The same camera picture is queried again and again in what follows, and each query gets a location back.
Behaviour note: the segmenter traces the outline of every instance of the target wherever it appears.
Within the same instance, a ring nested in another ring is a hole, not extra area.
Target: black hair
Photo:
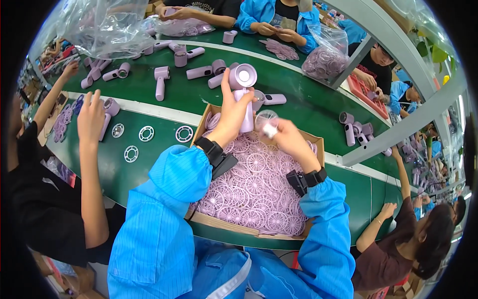
[[[382,47],[380,44],[377,44],[377,46],[382,48],[383,53],[386,54],[388,57],[390,57],[390,59],[393,59],[393,57],[387,52],[387,50],[385,50],[384,47]]]
[[[425,232],[426,239],[415,253],[419,263],[413,272],[421,279],[429,279],[439,269],[451,246],[455,225],[447,204],[437,205],[428,215]]]
[[[463,198],[463,196],[458,196],[458,199],[456,200],[456,222],[455,225],[459,225],[460,222],[463,220],[463,217],[465,216],[465,211],[467,209],[467,202]]]

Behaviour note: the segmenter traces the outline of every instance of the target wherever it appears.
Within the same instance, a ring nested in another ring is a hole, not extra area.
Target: brown shirt
[[[405,198],[395,218],[397,226],[380,241],[373,242],[355,259],[352,283],[355,291],[368,291],[393,286],[405,278],[413,266],[397,251],[396,244],[407,242],[413,235],[417,219],[412,200]]]

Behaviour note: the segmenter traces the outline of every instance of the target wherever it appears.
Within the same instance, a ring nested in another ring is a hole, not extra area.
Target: black wire
[[[286,254],[283,254],[283,255],[279,256],[279,258],[283,257],[284,255],[291,254],[292,252],[299,252],[299,251],[298,251],[298,250],[289,251],[288,253],[286,253]]]
[[[194,216],[194,213],[196,213],[197,207],[199,207],[199,204],[201,203],[201,199],[197,201],[196,207],[194,208],[193,213],[191,214],[191,217],[189,217],[188,221],[191,221],[191,219]]]

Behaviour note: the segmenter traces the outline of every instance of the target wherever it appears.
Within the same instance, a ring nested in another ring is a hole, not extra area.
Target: hand
[[[379,94],[377,95],[377,99],[378,99],[378,100],[383,100],[383,91],[382,91],[382,89],[381,89],[380,87],[377,87],[377,88],[375,88],[375,93],[376,93],[377,91],[379,92]]]
[[[165,17],[168,20],[185,20],[194,17],[194,14],[198,12],[189,7],[182,7],[182,6],[173,6],[174,9],[177,11],[170,16]]]
[[[427,205],[427,204],[429,204],[430,202],[431,202],[431,199],[430,199],[430,197],[429,197],[428,195],[426,195],[426,194],[422,195],[422,203],[423,203],[424,205]]]
[[[63,77],[66,81],[71,79],[74,75],[78,73],[78,62],[77,61],[70,61],[68,65],[63,70],[61,77]]]
[[[280,39],[287,43],[297,43],[298,38],[301,37],[292,29],[276,29],[275,33]]]
[[[226,147],[230,142],[237,138],[239,129],[246,115],[246,108],[249,102],[257,101],[254,97],[254,88],[247,88],[248,93],[236,102],[234,95],[229,86],[230,69],[226,68],[222,77],[222,107],[221,118],[214,131],[207,136],[210,141],[216,141],[222,148]]]
[[[278,132],[273,139],[280,149],[299,162],[305,173],[319,171],[321,165],[297,127],[289,120],[275,119],[274,122],[277,124]]]
[[[422,201],[422,197],[421,196],[418,196],[417,198],[415,198],[415,202],[413,203],[413,207],[414,208],[420,208],[423,204],[423,201]]]
[[[254,22],[250,25],[250,29],[265,36],[271,36],[275,34],[275,27],[266,22]]]
[[[396,208],[397,208],[396,203],[387,202],[386,204],[383,205],[382,211],[380,211],[379,216],[383,220],[388,219],[391,216],[393,216],[393,211],[395,211]]]
[[[394,157],[395,159],[402,159],[402,156],[400,156],[400,153],[398,152],[398,148],[396,145],[391,147],[391,156]]]
[[[364,73],[363,71],[359,71],[357,73],[357,77],[359,77],[365,83],[365,85],[367,85],[367,87],[370,90],[376,90],[377,89],[377,82],[375,81],[375,79],[371,75],[369,75],[367,73]]]
[[[100,99],[101,91],[95,90],[95,95],[91,99],[91,91],[85,96],[83,106],[81,106],[78,115],[78,138],[80,147],[87,146],[90,149],[98,147],[99,136],[105,123],[105,109],[103,100]]]

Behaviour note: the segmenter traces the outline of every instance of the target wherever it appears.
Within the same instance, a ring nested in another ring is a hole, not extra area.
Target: cable
[[[285,254],[279,256],[279,259],[280,259],[281,257],[283,257],[284,255],[288,255],[288,254],[290,254],[290,253],[292,253],[292,252],[299,252],[299,251],[298,251],[298,250],[289,251],[288,253],[285,253]]]

